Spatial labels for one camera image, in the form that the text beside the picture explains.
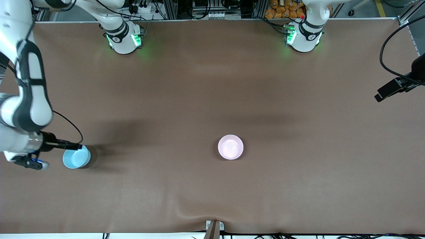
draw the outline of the table surface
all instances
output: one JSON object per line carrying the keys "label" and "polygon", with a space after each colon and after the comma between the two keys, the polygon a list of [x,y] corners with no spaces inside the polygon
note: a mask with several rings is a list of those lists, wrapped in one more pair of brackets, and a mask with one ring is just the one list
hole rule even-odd
{"label": "table surface", "polygon": [[[1,233],[425,233],[425,88],[381,103],[396,20],[333,20],[306,54],[260,21],[151,23],[118,55],[97,24],[36,24],[50,101],[98,150],[69,170],[0,159]],[[407,30],[385,61],[407,73]],[[16,93],[6,74],[1,90]],[[55,116],[45,131],[77,141]],[[218,140],[244,141],[240,160]]]}

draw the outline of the yellow tape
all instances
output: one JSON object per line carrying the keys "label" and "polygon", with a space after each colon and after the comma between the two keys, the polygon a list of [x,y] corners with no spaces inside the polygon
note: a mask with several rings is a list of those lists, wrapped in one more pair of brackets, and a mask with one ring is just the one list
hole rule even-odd
{"label": "yellow tape", "polygon": [[384,8],[382,7],[381,0],[375,0],[376,7],[378,8],[378,12],[380,17],[385,17]]}

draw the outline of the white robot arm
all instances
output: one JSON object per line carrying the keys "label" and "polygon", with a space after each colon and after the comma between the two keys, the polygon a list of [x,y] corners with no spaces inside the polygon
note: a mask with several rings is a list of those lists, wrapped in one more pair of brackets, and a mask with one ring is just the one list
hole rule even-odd
{"label": "white robot arm", "polygon": [[300,52],[309,52],[319,44],[322,29],[329,19],[328,5],[351,0],[303,0],[307,8],[305,18],[289,24],[287,44]]}
{"label": "white robot arm", "polygon": [[[76,4],[99,20],[116,52],[127,54],[140,46],[140,42],[134,40],[140,32],[139,25],[125,22],[121,15],[107,10],[97,0],[75,1],[0,0],[0,52],[14,63],[19,88],[19,95],[0,93],[0,151],[8,161],[26,168],[48,167],[47,162],[38,159],[40,152],[82,147],[41,131],[50,124],[53,114],[41,53],[31,30],[33,7],[66,9]],[[124,0],[102,2],[111,9],[124,4]]]}

